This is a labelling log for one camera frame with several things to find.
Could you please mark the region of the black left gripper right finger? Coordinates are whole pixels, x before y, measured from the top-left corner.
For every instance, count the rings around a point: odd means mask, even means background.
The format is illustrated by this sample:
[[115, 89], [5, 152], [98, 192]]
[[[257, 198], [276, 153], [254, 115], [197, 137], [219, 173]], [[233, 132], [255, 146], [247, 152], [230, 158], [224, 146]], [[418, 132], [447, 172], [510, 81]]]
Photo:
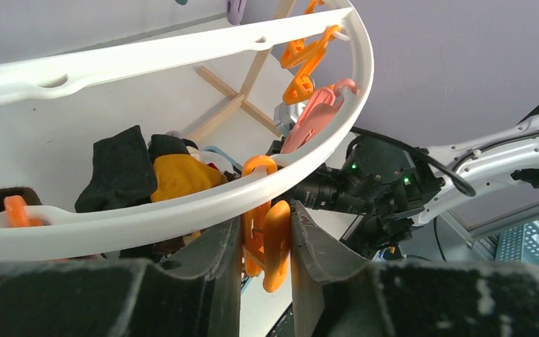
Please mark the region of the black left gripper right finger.
[[292, 202], [291, 274], [297, 336], [380, 336], [376, 269]]

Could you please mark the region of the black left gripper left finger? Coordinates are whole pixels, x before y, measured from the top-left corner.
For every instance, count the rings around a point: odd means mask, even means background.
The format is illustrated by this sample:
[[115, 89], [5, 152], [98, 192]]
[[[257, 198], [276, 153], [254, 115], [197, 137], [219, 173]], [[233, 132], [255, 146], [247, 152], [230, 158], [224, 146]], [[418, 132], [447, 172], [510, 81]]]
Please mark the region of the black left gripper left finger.
[[155, 336], [238, 336], [241, 226], [210, 227], [163, 264]]

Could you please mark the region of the orange clothespin clip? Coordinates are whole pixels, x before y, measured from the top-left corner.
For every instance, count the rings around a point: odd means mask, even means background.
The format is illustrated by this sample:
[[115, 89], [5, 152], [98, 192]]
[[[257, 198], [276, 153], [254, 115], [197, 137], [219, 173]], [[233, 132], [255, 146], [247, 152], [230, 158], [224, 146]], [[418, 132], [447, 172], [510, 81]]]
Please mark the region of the orange clothespin clip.
[[25, 200], [20, 195], [13, 195], [4, 199], [4, 208], [8, 221], [12, 227], [38, 227], [44, 223], [40, 219], [29, 218], [25, 207]]
[[267, 201], [241, 215], [244, 273], [264, 274], [268, 293], [278, 290], [288, 274], [291, 251], [291, 207], [285, 200]]

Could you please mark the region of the white round clip hanger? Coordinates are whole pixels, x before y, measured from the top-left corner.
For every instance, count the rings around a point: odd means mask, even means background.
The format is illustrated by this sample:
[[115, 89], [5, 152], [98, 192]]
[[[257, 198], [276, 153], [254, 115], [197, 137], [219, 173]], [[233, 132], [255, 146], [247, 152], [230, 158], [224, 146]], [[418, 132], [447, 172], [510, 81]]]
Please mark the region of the white round clip hanger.
[[[304, 145], [228, 181], [210, 137], [180, 126], [218, 94], [194, 69], [242, 75], [256, 53], [333, 30], [352, 52], [342, 107]], [[373, 49], [349, 1], [316, 13], [0, 64], [0, 262], [144, 246], [238, 218], [323, 164], [357, 120]]]

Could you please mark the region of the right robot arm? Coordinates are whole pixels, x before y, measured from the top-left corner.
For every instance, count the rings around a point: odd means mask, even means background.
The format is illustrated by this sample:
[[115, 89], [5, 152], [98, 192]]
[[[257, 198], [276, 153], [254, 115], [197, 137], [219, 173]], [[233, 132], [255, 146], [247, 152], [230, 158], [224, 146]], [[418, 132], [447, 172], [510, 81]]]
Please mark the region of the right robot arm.
[[506, 131], [452, 145], [414, 147], [353, 132], [341, 168], [321, 165], [284, 198], [360, 216], [341, 242], [365, 258], [475, 197], [519, 183], [539, 188], [539, 105]]

